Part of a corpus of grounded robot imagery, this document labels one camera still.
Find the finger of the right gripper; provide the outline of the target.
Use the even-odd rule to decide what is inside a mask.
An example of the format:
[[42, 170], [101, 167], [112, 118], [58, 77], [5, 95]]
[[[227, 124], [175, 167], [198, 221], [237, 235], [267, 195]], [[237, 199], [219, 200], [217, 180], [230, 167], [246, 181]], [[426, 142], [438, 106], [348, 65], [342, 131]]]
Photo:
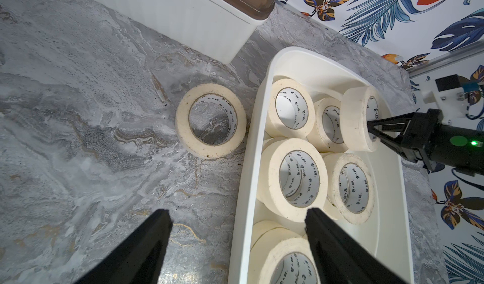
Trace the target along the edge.
[[403, 137], [401, 135], [392, 137], [379, 130], [374, 130], [372, 134], [380, 138], [381, 142], [385, 146], [389, 147], [393, 152], [395, 152], [404, 159], [408, 159], [407, 153], [404, 151], [404, 148], [402, 146]]
[[368, 132], [397, 132], [402, 133], [406, 130], [415, 112], [404, 115], [394, 116], [386, 119], [371, 120], [367, 122]]

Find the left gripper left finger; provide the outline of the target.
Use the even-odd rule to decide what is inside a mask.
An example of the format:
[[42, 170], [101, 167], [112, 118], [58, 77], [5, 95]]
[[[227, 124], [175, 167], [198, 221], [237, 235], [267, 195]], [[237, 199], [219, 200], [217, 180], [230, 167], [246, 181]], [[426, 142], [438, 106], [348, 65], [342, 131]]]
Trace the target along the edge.
[[173, 228], [168, 210], [153, 212], [77, 283], [157, 283]]

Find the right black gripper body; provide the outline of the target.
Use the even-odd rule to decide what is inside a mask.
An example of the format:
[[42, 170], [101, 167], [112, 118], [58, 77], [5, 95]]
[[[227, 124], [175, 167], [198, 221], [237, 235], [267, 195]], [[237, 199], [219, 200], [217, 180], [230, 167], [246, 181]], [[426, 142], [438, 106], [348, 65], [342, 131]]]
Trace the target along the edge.
[[483, 174], [482, 131], [445, 125], [442, 111], [436, 109], [402, 118], [405, 126], [400, 146], [406, 160], [422, 161], [432, 170], [441, 163], [464, 174]]

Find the white plastic storage tray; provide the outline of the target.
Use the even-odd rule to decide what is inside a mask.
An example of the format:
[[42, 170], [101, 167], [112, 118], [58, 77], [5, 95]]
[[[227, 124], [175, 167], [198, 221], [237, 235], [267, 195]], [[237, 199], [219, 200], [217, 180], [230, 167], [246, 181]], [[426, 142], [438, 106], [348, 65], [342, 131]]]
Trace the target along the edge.
[[299, 47], [275, 55], [253, 107], [229, 283], [321, 282], [305, 232], [310, 208], [413, 283], [402, 162], [366, 129], [390, 116], [346, 67]]

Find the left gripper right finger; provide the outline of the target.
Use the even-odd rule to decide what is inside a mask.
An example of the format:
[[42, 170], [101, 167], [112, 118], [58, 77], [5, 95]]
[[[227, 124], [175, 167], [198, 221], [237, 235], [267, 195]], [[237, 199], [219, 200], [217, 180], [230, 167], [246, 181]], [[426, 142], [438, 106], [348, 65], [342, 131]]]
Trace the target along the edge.
[[321, 283], [404, 283], [353, 240], [319, 208], [305, 218], [308, 236]]

